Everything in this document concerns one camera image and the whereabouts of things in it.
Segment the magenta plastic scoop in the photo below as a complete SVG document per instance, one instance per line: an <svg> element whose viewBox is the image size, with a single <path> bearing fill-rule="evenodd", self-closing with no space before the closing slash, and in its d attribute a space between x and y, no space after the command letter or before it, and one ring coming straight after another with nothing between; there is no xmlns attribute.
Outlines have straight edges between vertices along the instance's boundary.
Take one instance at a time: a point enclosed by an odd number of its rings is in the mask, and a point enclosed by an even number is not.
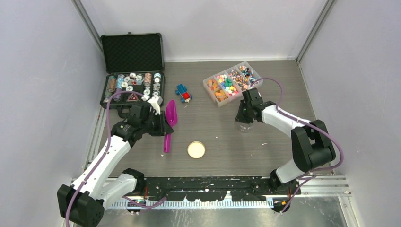
<svg viewBox="0 0 401 227"><path fill-rule="evenodd" d="M176 102L174 100L169 101L166 106L166 119L171 128L178 123L178 113L176 109ZM171 136L172 133L164 136L164 153L169 153L171 150Z"/></svg>

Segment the clear plastic jar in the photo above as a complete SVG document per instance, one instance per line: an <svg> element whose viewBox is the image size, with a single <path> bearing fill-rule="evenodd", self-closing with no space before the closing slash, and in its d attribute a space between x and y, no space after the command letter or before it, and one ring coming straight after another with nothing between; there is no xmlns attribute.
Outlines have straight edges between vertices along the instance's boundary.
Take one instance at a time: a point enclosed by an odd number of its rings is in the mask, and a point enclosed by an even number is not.
<svg viewBox="0 0 401 227"><path fill-rule="evenodd" d="M248 133L250 132L253 127L254 127L254 123L243 123L243 122L235 122L237 128L239 131L243 132L243 133Z"/></svg>

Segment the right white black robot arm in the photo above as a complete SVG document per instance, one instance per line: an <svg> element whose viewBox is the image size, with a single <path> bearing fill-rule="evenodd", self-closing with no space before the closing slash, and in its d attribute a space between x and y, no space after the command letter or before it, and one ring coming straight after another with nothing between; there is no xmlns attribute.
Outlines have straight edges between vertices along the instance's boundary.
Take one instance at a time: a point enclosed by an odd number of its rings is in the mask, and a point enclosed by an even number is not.
<svg viewBox="0 0 401 227"><path fill-rule="evenodd" d="M298 177L336 158L332 140L323 121L302 119L282 110L272 101L265 102L256 88L242 94L236 122L262 122L280 130L291 139L292 158L273 170L268 180L268 186L274 193L282 194Z"/></svg>

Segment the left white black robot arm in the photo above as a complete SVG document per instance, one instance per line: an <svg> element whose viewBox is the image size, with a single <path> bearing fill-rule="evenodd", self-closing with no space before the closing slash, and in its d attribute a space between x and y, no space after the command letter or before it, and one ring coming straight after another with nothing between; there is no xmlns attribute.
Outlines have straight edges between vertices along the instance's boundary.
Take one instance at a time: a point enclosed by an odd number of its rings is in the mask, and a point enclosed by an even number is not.
<svg viewBox="0 0 401 227"><path fill-rule="evenodd" d="M70 186L63 184L58 189L59 211L66 225L73 222L82 227L96 227L106 209L122 196L141 195L146 188L145 176L132 168L124 170L111 183L105 182L144 134L163 137L173 131L158 103L134 103L127 120L112 127L110 137L82 175Z"/></svg>

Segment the clear compartment candy box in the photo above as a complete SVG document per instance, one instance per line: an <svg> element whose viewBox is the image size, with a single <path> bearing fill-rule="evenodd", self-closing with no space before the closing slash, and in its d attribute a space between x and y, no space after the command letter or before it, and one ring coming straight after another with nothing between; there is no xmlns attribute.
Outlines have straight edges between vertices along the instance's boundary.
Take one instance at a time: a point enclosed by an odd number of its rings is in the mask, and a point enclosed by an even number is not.
<svg viewBox="0 0 401 227"><path fill-rule="evenodd" d="M242 98L242 92L250 87L260 87L261 76L246 61L223 70L203 80L207 94L217 107Z"/></svg>

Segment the gold jar lid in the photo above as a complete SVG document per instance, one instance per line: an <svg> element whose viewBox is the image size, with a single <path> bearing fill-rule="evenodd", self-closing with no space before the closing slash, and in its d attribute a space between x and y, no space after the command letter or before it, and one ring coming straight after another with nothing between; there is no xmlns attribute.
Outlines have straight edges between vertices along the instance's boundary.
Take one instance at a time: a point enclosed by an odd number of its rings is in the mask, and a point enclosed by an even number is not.
<svg viewBox="0 0 401 227"><path fill-rule="evenodd" d="M187 147L188 155L194 159L199 159L203 157L205 152L205 145L200 141L191 142Z"/></svg>

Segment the blue red brick toy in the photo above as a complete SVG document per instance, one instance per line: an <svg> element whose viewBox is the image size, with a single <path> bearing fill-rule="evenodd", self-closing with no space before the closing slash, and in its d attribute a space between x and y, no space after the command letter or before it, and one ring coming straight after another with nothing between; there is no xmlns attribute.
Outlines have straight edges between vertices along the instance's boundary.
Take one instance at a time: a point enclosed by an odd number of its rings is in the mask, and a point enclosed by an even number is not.
<svg viewBox="0 0 401 227"><path fill-rule="evenodd" d="M187 87L183 84L176 86L175 94L180 96L181 103L189 103L192 100L192 95L188 92Z"/></svg>

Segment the black poker chip case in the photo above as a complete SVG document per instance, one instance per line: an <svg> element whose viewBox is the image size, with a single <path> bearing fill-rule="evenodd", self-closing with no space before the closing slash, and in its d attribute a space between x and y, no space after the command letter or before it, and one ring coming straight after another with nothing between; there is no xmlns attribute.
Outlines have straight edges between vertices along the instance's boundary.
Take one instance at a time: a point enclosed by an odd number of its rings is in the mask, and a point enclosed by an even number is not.
<svg viewBox="0 0 401 227"><path fill-rule="evenodd" d="M111 97L120 90L164 97L166 79L160 33L103 35L100 40L107 72L100 100L103 108L110 102L110 109L125 109L139 99L135 94Z"/></svg>

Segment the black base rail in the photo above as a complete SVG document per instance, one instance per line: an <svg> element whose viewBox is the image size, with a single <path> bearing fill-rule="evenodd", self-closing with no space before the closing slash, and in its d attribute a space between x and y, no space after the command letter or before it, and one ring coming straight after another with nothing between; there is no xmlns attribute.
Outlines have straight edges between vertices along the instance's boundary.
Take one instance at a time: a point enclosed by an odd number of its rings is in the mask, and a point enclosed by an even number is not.
<svg viewBox="0 0 401 227"><path fill-rule="evenodd" d="M281 184L262 176L146 177L139 192L127 195L152 201L163 197L167 201L222 201L226 196L234 202L264 201L268 196L289 198L298 186L296 180Z"/></svg>

